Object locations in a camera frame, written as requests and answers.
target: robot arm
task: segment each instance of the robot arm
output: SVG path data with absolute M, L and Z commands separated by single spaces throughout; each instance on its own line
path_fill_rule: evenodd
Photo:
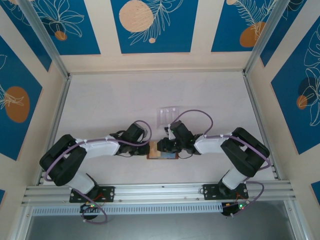
M 253 177 L 267 157 L 269 150 L 245 129 L 238 127 L 228 135 L 193 135 L 181 122 L 176 121 L 165 128 L 168 137 L 157 143 L 161 152 L 202 155 L 225 153 L 233 167 L 218 183 L 219 194 L 216 199 L 233 199 L 240 183 Z
M 67 134 L 62 136 L 41 158 L 40 165 L 47 171 L 59 156 L 70 150 L 54 165 L 48 175 L 55 185 L 67 185 L 94 199 L 101 193 L 101 188 L 88 174 L 78 171 L 82 162 L 95 157 L 123 153 L 147 155 L 150 150 L 149 144 L 141 141 L 147 134 L 148 131 L 137 123 L 131 124 L 127 130 L 95 140 L 75 139 Z

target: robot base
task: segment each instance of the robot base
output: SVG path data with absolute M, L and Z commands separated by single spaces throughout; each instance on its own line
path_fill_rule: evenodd
M 96 189 L 96 192 L 94 193 L 95 196 L 90 196 L 91 199 L 93 199 L 96 203 L 113 203 L 114 202 L 114 196 L 115 196 L 114 186 L 100 187 L 96 185 L 95 188 L 96 187 L 98 187 L 98 189 Z M 82 197 L 76 191 L 71 190 L 69 202 L 70 203 L 86 203 L 88 202 L 88 200 Z
M 238 195 L 244 199 L 249 198 L 247 186 L 244 183 L 240 183 L 236 189 L 231 190 L 228 195 L 223 195 L 219 191 L 218 184 L 204 184 L 202 188 L 204 200 L 236 200 Z

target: aluminum frame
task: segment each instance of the aluminum frame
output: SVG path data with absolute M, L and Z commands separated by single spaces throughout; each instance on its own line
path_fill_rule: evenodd
M 62 116 L 62 113 L 63 113 L 63 110 L 64 110 L 64 106 L 65 106 L 65 103 L 66 103 L 66 99 L 67 99 L 67 95 L 68 95 L 71 79 L 72 79 L 72 76 L 69 76 L 68 79 L 66 80 L 66 82 L 64 83 L 63 90 L 62 90 L 61 95 L 60 95 L 59 104 L 58 104 L 58 107 L 57 107 L 56 112 L 55 112 L 53 124 L 51 126 L 51 131 L 50 131 L 50 135 L 49 135 L 46 151 L 48 151 L 54 145 L 54 142 L 55 142 L 55 139 L 56 139 L 56 135 L 57 135 L 57 131 L 58 131 L 58 127 L 59 127 L 59 123 L 60 123 L 61 116 Z M 37 178 L 35 179 L 34 185 L 38 185 L 40 183 L 43 172 L 44 172 L 44 170 L 39 165 L 39 169 L 38 169 L 38 172 L 37 172 Z
M 258 201 L 295 200 L 296 196 L 288 180 L 261 181 L 264 192 Z M 203 183 L 169 183 L 169 184 L 115 184 L 114 202 L 112 204 L 183 204 L 183 203 L 225 203 L 226 200 L 205 200 L 201 194 Z M 253 200 L 261 191 L 257 184 L 247 184 L 249 200 Z M 22 206 L 79 206 L 79 203 L 69 203 L 71 189 L 54 185 L 29 186 L 25 191 Z
M 244 74 L 248 74 L 252 71 L 255 63 L 260 57 L 263 49 L 265 48 L 268 40 L 270 39 L 273 31 L 275 30 L 279 20 L 282 17 L 283 12 L 287 8 L 290 0 L 278 0 L 274 9 L 272 10 L 270 17 L 266 21 L 266 25 L 263 28 L 262 33 L 260 34 L 258 40 L 256 41 L 255 46 L 253 47 L 252 53 L 244 67 Z
M 56 46 L 54 45 L 54 42 L 50 38 L 45 26 L 42 24 L 31 2 L 28 0 L 16 0 L 16 1 L 22 13 L 24 14 L 25 18 L 28 20 L 30 26 L 35 32 L 36 36 L 39 38 L 40 42 L 42 43 L 44 49 L 49 54 L 52 61 L 55 63 L 60 74 L 65 79 L 68 79 L 69 77 L 68 70 L 65 64 L 63 63 L 60 57 L 60 54 Z
M 280 180 L 285 180 L 286 179 L 286 175 L 281 170 L 281 165 L 280 165 L 279 161 L 277 160 L 278 158 L 277 158 L 275 152 L 272 151 L 272 149 L 274 149 L 274 148 L 270 144 L 267 132 L 266 132 L 265 127 L 264 127 L 264 121 L 263 121 L 263 119 L 261 117 L 261 111 L 259 109 L 259 105 L 258 105 L 258 103 L 256 101 L 256 96 L 254 94 L 254 90 L 253 90 L 252 85 L 251 85 L 250 75 L 246 75 L 245 72 L 243 72 L 242 74 L 243 74 L 243 80 L 244 80 L 244 83 L 245 83 L 245 86 L 246 86 L 246 90 L 248 91 L 250 102 L 251 102 L 251 105 L 252 105 L 252 108 L 253 108 L 253 111 L 254 111 L 254 115 L 255 115 L 256 121 L 258 123 L 260 134 L 262 136 L 263 143 L 270 150 L 269 159 L 270 159 L 270 161 L 272 163 L 272 167 L 274 167 L 274 169 L 275 169 L 277 178 L 280 179 Z

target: white line drawing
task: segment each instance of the white line drawing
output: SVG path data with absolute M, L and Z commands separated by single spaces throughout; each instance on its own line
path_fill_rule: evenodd
M 30 26 L 28 20 L 26 19 L 25 15 L 22 13 L 20 7 L 13 3 L 12 1 L 9 0 L 1 0 L 3 2 L 3 4 L 11 11 L 12 15 L 22 21 L 24 24 Z
M 18 5 L 2 0 L 6 4 L 12 14 L 24 24 L 29 26 L 28 21 L 21 12 Z M 33 8 L 41 19 L 49 35 L 55 36 L 57 39 L 64 41 L 67 39 L 67 33 L 82 37 L 83 33 L 77 24 L 83 22 L 85 16 L 75 11 L 69 10 L 69 0 L 33 0 L 31 1 Z
M 296 12 L 298 11 L 301 6 L 303 5 L 302 3 L 304 2 L 305 0 L 291 0 L 288 4 L 288 6 L 286 7 L 286 9 L 284 10 L 283 14 L 282 14 L 282 17 L 287 20 L 288 19 L 288 14 L 289 12 L 293 11 L 293 12 Z
M 184 0 L 174 6 L 178 0 L 130 0 L 119 11 L 122 26 L 129 32 L 132 39 L 130 46 L 139 41 L 151 44 L 170 27 L 169 14 L 177 10 Z
M 258 8 L 256 0 L 226 0 L 228 5 L 235 5 L 238 8 L 240 17 L 246 21 L 249 27 L 254 29 L 255 40 L 262 31 L 261 26 L 264 20 L 270 15 L 278 0 L 264 0 L 262 7 Z
M 4 67 L 6 64 L 7 56 L 1 54 L 0 55 L 0 70 Z M 20 106 L 23 106 L 23 102 L 21 102 L 24 99 L 24 97 L 14 97 L 10 94 L 8 94 L 0 85 L 0 109 L 3 109 L 6 105 L 10 106 L 10 104 L 17 104 Z
M 320 25 L 311 36 L 308 49 L 304 56 L 305 74 L 308 86 L 297 100 L 300 109 L 310 107 L 310 126 L 314 127 L 320 123 Z

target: vent grille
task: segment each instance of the vent grille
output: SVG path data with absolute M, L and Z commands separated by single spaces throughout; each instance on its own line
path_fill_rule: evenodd
M 105 205 L 103 210 L 107 215 L 132 215 L 132 214 L 189 214 L 189 213 L 221 213 L 222 204 L 210 203 L 182 203 L 182 204 L 122 204 Z M 97 209 L 86 215 L 101 215 Z M 38 206 L 34 207 L 32 216 L 79 216 L 79 206 Z

